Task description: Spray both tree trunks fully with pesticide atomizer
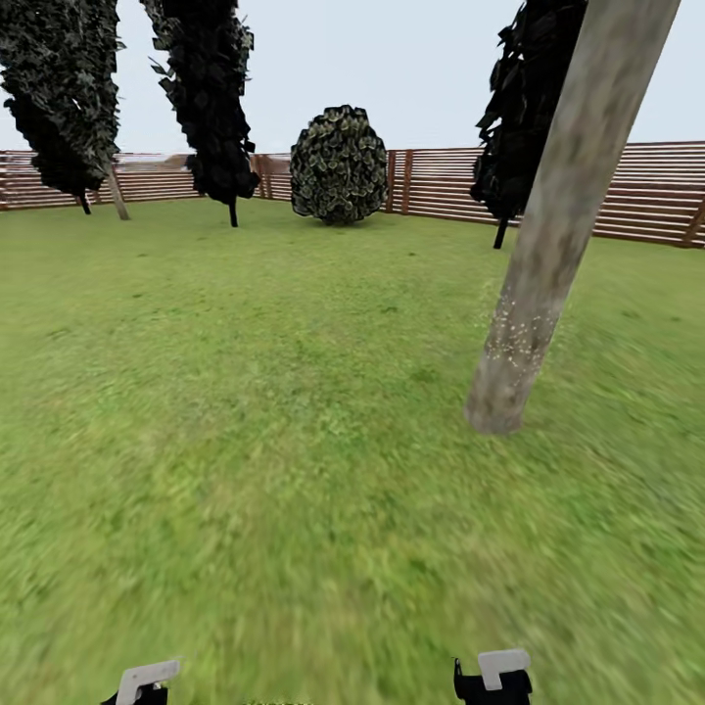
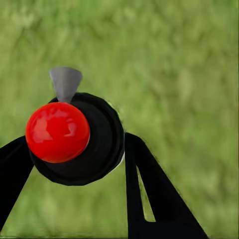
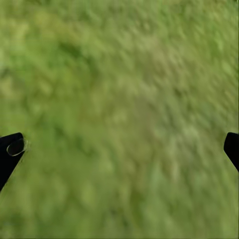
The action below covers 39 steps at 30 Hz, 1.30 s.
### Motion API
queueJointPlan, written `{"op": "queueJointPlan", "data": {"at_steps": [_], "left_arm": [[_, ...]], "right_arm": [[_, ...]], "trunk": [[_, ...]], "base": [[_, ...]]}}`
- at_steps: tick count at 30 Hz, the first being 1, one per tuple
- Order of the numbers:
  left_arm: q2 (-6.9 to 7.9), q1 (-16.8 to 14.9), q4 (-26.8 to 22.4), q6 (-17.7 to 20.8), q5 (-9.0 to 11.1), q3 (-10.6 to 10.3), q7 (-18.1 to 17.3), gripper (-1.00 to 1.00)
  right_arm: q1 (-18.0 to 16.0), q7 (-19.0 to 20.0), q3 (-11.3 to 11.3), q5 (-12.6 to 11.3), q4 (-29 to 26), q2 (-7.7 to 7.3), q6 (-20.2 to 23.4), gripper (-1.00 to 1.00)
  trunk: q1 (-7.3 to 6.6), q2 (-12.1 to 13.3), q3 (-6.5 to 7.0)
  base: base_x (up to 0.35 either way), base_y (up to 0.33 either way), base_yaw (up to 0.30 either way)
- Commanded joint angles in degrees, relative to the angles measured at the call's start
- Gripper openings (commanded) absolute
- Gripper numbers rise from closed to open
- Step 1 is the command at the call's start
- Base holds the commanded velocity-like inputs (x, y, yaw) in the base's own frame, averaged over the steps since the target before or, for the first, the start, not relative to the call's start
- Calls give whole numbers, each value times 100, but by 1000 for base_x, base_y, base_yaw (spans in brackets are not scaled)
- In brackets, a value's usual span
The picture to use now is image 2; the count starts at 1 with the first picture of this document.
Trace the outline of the pesticide atomizer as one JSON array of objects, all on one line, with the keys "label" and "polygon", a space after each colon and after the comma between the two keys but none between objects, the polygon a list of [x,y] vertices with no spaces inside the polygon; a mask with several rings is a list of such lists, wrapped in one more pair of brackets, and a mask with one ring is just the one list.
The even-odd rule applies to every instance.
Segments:
[{"label": "pesticide atomizer", "polygon": [[40,174],[65,186],[104,178],[125,156],[125,132],[117,112],[100,97],[76,93],[81,71],[58,66],[49,74],[57,97],[28,119],[30,160]]}]

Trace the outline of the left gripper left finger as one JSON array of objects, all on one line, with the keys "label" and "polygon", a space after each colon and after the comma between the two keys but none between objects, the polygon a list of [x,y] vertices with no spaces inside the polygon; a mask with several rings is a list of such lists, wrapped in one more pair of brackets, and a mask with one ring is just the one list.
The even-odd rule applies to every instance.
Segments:
[{"label": "left gripper left finger", "polygon": [[0,148],[0,231],[33,167],[25,136]]}]

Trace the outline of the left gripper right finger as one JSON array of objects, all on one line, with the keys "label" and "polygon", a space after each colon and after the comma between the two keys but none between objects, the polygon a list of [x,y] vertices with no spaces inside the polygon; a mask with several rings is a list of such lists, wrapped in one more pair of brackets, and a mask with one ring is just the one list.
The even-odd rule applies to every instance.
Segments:
[{"label": "left gripper right finger", "polygon": [[[128,239],[209,239],[143,140],[125,133]],[[138,166],[155,222],[144,219]]]}]

